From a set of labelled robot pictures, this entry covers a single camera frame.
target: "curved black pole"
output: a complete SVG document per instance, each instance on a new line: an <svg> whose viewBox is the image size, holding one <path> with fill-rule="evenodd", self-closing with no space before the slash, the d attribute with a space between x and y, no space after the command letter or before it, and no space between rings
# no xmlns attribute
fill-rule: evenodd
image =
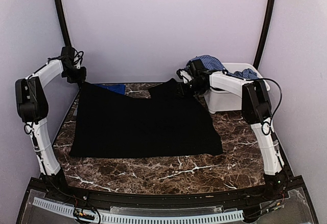
<svg viewBox="0 0 327 224"><path fill-rule="evenodd" d="M253 62L253 66L256 69L259 68L262 54L264 52L267 35L268 35L268 30L269 30L269 25L270 25L270 20L271 20L271 15L272 15L272 9L274 7L274 2L275 2L275 0L268 0L268 2L267 2L264 24L262 26L258 49L256 50L256 55L255 55L254 62Z"/></svg>
<svg viewBox="0 0 327 224"><path fill-rule="evenodd" d="M63 7L62 7L62 1L55 0L55 4L56 4L57 15L58 15L58 19L59 19L59 25L60 25L63 41L65 42L66 47L68 47L68 46L71 47L72 43L71 43L71 39L70 39L69 33L68 33L68 28L67 28L67 24L66 24L66 20L65 20L65 14L63 12Z"/></svg>

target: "blue cloth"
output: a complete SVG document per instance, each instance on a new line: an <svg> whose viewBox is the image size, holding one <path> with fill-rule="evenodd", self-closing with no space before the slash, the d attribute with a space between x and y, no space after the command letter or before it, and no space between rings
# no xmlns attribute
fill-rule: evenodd
<svg viewBox="0 0 327 224"><path fill-rule="evenodd" d="M113 91L113 92L118 93L118 94L122 94L122 95L125 94L126 86L123 85L123 84L116 84L116 85L110 85L110 86L96 84L96 86L108 89L108 90Z"/></svg>
<svg viewBox="0 0 327 224"><path fill-rule="evenodd" d="M233 74L231 73L228 74L231 75L232 77L240 77L244 79L258 79L258 74L249 68L245 69L242 72L234 72Z"/></svg>
<svg viewBox="0 0 327 224"><path fill-rule="evenodd" d="M199 56L199 57L195 57L193 59L191 59L187 65L186 65L186 68L188 69L188 65L193 61L193 60L196 60L196 59L201 59L203 65L205 68L207 68L208 70L216 70L216 71L222 71L222 70L225 70L226 68L224 67L224 65L215 57L212 57L210 55L202 55L202 56Z"/></svg>
<svg viewBox="0 0 327 224"><path fill-rule="evenodd" d="M193 60L197 60L197 59L200 59L204 65L205 68L207 68L208 70L210 71L223 71L223 70L226 70L226 68L224 67L224 65L215 57L212 57L210 55L202 55L202 56L199 56L199 57L195 57L193 59L191 59L187 65L186 65L186 70L188 70L188 66L189 64L193 61ZM229 76L232 76L232 77L240 77L240 78L244 78L244 79L258 79L258 74L247 68L245 70L243 70L242 72L234 72L234 73L230 73L228 72L228 75Z"/></svg>

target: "blue patterned cloth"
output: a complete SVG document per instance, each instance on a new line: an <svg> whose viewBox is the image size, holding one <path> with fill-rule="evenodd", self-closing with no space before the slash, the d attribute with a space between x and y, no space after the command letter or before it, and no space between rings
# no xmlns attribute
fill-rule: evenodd
<svg viewBox="0 0 327 224"><path fill-rule="evenodd" d="M202 56L199 56L199 57L195 57L193 59L191 59L187 65L186 65L186 70L189 69L189 64L194 61L194 60L197 60L197 59L200 59L204 65L205 68L207 68L208 70L210 71L223 71L223 70L226 70L226 68L224 67L224 65L215 57L212 57L210 55L202 55ZM243 70L242 72L234 72L234 73L230 73L228 72L228 75L229 76L232 76L232 77L239 77L239 78L244 78L244 79L258 79L258 74L247 68L245 70Z"/></svg>
<svg viewBox="0 0 327 224"><path fill-rule="evenodd" d="M258 79L258 74L251 70L251 69L245 69L242 72L234 72L232 73L228 73L228 75L232 76L232 77L240 77L240 78L244 78L244 79Z"/></svg>
<svg viewBox="0 0 327 224"><path fill-rule="evenodd" d="M195 57L193 59L191 59L187 65L186 68L188 69L188 65L193 61L193 60L197 60L197 59L201 59L203 65L205 68L207 68L208 70L216 70L216 71L222 71L225 70L226 68L223 66L223 64L215 57L212 57L210 55L202 55L199 57Z"/></svg>

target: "black motor joint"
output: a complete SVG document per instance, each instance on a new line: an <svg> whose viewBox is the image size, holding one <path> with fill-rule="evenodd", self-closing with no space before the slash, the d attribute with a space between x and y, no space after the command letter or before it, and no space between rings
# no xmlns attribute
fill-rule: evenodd
<svg viewBox="0 0 327 224"><path fill-rule="evenodd" d="M189 97L204 94L210 88L209 76L212 72L204 67L200 59L193 60L187 67L187 72L193 77L193 79L189 80L188 83L179 84L177 91L178 95ZM179 73L180 71L181 70L177 71L177 75L182 79L182 76Z"/></svg>
<svg viewBox="0 0 327 224"><path fill-rule="evenodd" d="M66 77L67 82L77 83L81 85L86 79L86 68L80 67L79 69L75 67L75 52L77 52L73 47L63 47L61 50L61 62L63 66L63 72L61 77Z"/></svg>

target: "white vented panel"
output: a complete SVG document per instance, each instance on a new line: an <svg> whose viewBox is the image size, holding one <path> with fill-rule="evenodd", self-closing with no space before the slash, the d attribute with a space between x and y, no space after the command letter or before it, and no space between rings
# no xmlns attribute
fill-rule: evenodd
<svg viewBox="0 0 327 224"><path fill-rule="evenodd" d="M38 206L42 209L54 212L59 215L73 218L74 207L72 205L64 205L54 203L42 198L34 198L34 206ZM92 212L84 211L87 214L94 215ZM146 216L127 216L127 215L115 215L102 212L101 223L117 223L117 224L219 224L229 223L232 221L243 220L243 211L232 211L228 213L212 214L212 215L200 215L200 216L183 216L183 217L146 217Z"/></svg>

